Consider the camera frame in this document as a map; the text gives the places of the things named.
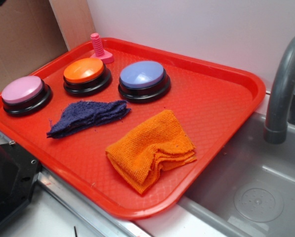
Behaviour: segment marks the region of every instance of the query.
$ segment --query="pink toy bolt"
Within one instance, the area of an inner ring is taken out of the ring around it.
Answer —
[[[104,64],[113,63],[113,54],[103,49],[100,35],[98,33],[93,33],[90,35],[90,39],[95,52],[91,58],[101,59]]]

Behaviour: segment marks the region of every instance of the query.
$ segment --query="orange microfiber towel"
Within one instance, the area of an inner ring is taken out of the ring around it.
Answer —
[[[164,110],[107,147],[106,154],[118,173],[142,194],[159,179],[161,170],[195,161],[194,149],[173,112]]]

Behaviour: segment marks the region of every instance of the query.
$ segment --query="red tray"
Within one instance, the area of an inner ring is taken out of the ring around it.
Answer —
[[[102,42],[115,58],[114,63],[107,65],[113,76],[107,89],[84,98],[69,96],[63,89],[63,71],[67,65],[94,53],[91,42],[86,42],[32,73],[53,91],[51,102],[41,111],[22,118],[11,117],[2,108],[0,94],[0,131],[110,214],[131,220],[148,217],[179,200],[263,100],[265,86],[257,76],[238,69],[119,39],[106,38]],[[165,97],[147,104],[128,103],[132,111],[121,121],[63,139],[46,138],[50,120],[56,123],[70,103],[81,99],[119,100],[121,70],[142,60],[157,61],[166,69],[171,90]],[[173,110],[196,145],[197,161],[162,172],[158,182],[139,195],[112,167],[105,148],[164,109]]]

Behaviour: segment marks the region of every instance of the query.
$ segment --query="cardboard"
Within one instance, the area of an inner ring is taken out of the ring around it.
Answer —
[[[7,0],[0,6],[0,92],[67,52],[47,0]]]

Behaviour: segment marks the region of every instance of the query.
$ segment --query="folded towel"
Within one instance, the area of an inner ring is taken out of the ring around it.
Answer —
[[[164,110],[132,129],[106,148],[118,173],[140,194],[171,170],[196,160],[195,146],[170,110]]]
[[[60,120],[51,125],[47,137],[62,138],[92,126],[100,126],[119,120],[129,113],[126,101],[110,103],[79,101],[70,104],[63,112]]]

